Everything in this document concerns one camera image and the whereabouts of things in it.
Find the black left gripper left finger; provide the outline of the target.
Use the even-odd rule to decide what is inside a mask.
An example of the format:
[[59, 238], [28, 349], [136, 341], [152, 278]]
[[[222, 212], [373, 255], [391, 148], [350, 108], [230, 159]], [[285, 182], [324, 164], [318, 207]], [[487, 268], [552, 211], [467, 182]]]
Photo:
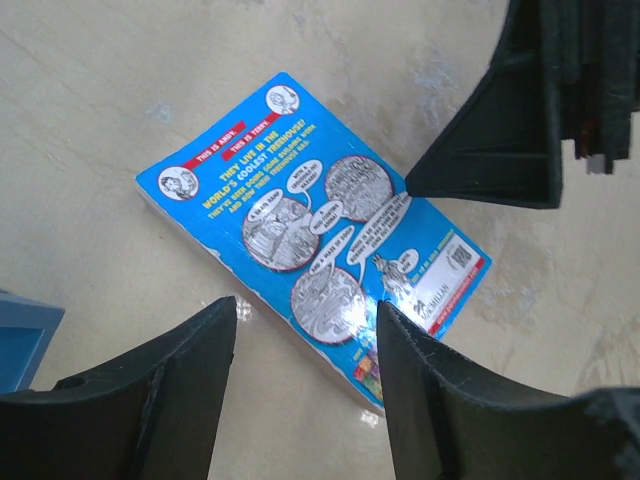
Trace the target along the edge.
[[2, 395], [2, 478], [207, 478], [237, 321], [222, 297], [49, 391]]

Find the white purple book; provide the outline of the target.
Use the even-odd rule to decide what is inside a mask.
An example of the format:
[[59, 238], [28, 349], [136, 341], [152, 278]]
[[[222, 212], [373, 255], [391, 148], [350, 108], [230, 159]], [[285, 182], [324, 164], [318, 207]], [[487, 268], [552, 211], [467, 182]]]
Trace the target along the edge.
[[376, 410], [378, 304], [441, 337], [491, 266], [284, 72], [136, 183]]

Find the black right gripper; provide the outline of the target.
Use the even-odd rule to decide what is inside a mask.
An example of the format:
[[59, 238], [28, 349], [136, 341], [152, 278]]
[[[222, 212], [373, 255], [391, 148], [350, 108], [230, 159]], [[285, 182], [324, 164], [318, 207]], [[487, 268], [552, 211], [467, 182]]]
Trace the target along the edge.
[[626, 160], [638, 110], [637, 1], [512, 1], [486, 73], [406, 176], [406, 189], [556, 209], [560, 133], [578, 158]]

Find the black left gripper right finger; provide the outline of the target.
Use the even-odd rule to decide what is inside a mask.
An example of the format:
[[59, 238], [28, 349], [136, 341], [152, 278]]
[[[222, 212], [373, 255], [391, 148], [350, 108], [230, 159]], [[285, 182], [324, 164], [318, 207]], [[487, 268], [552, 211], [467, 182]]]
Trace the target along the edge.
[[388, 301], [378, 358], [398, 479], [636, 479], [639, 390], [561, 396], [501, 376]]

